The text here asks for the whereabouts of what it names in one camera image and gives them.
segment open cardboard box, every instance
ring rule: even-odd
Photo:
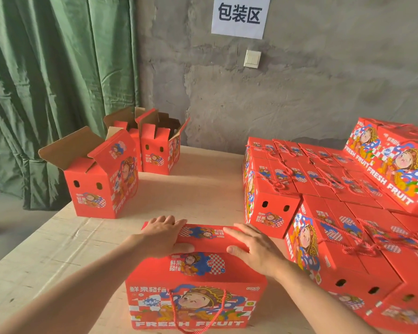
[[[104,117],[107,128],[128,130],[138,151],[138,168],[145,172],[169,174],[180,157],[181,125],[168,113],[136,107],[121,109]]]
[[[39,150],[39,156],[63,170],[80,217],[115,219],[136,194],[137,150],[129,133],[109,129],[107,138],[86,126]]]

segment human hand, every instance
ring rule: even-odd
[[[175,221],[170,215],[153,218],[141,231],[142,243],[147,257],[163,258],[174,253],[190,253],[195,250],[191,244],[178,243],[178,232],[187,223],[186,219]]]
[[[241,231],[231,228],[223,228],[223,231],[243,242],[249,248],[249,253],[237,246],[228,246],[227,252],[243,260],[255,271],[275,277],[278,264],[287,261],[283,253],[256,227],[250,224],[234,224],[234,226]]]

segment ventilation hole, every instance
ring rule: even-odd
[[[376,294],[379,291],[379,287],[370,288],[369,294]]]
[[[413,294],[407,294],[404,296],[404,298],[402,298],[402,301],[408,302],[410,300],[412,300],[415,297],[415,295]]]
[[[346,280],[345,279],[339,279],[337,282],[336,282],[336,286],[338,286],[338,287],[342,287],[343,285],[345,285],[346,284]]]

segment light switch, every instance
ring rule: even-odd
[[[245,64],[243,66],[257,69],[261,55],[260,51],[246,50]]]

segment table surface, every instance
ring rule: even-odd
[[[0,323],[67,275],[111,251],[144,221],[159,215],[190,224],[244,222],[243,156],[181,147],[172,175],[140,173],[136,196],[119,219],[77,217],[72,203],[0,261]],[[283,240],[274,240],[286,253]],[[270,280],[246,329],[229,333],[313,333],[284,289]],[[176,330],[156,330],[155,333]],[[114,293],[92,334],[135,333],[124,284]]]

